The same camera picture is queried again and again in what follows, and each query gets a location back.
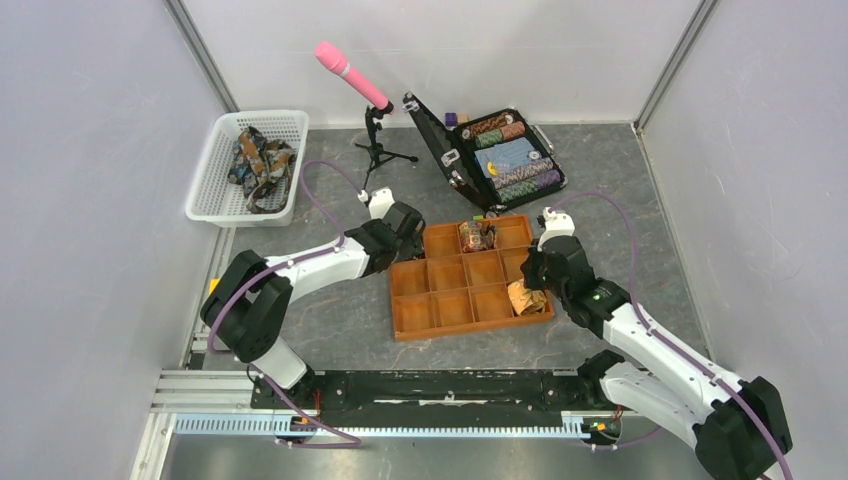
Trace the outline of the white plastic basket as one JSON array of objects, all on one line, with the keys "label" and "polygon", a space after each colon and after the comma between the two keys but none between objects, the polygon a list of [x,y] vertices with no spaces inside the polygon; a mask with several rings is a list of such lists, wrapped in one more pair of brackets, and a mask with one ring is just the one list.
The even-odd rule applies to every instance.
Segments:
[{"label": "white plastic basket", "polygon": [[[225,114],[206,140],[189,189],[184,212],[188,219],[221,228],[285,227],[292,222],[310,117],[302,110],[252,110]],[[281,140],[295,152],[291,177],[257,202],[269,214],[252,213],[240,185],[228,180],[239,134],[254,127],[269,140]]]}]

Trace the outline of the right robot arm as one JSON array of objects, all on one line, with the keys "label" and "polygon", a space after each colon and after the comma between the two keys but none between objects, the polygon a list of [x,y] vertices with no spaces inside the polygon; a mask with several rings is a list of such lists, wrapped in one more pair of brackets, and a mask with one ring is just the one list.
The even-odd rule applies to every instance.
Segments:
[{"label": "right robot arm", "polygon": [[524,283],[555,297],[576,325],[612,345],[578,370],[580,400],[648,418],[689,446],[714,479],[791,478],[793,447],[781,396],[708,360],[653,319],[616,283],[597,276],[570,235],[531,243]]}]

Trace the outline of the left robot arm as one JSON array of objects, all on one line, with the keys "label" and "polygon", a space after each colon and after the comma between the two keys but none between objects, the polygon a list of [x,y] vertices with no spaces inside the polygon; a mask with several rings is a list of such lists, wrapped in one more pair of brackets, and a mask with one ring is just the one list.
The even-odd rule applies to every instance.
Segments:
[{"label": "left robot arm", "polygon": [[274,258],[253,250],[239,253],[201,307],[209,338],[276,384],[276,394],[288,406],[306,405],[314,394],[312,369],[281,337],[289,305],[422,254],[425,228],[418,210],[395,202],[320,247]]}]

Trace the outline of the orange compartment tray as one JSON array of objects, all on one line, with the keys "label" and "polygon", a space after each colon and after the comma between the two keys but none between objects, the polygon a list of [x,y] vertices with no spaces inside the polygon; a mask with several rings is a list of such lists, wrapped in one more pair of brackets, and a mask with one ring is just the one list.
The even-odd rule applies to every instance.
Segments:
[{"label": "orange compartment tray", "polygon": [[490,249],[471,252],[460,224],[428,226],[423,257],[389,268],[394,338],[398,342],[470,334],[551,321],[547,297],[539,309],[517,310],[510,286],[523,279],[521,264],[533,238],[525,215],[481,219],[495,229]]}]

